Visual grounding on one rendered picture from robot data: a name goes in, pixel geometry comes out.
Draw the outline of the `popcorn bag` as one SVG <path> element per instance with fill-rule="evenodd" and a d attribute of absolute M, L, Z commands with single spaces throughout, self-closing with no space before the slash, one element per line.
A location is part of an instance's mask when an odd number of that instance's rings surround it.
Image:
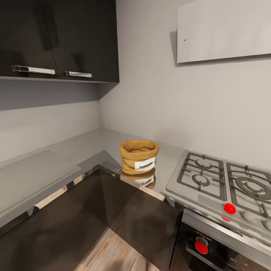
<path fill-rule="evenodd" d="M 145 174 L 152 171 L 156 163 L 159 146 L 150 140 L 129 140 L 120 146 L 122 171 L 129 175 Z"/>

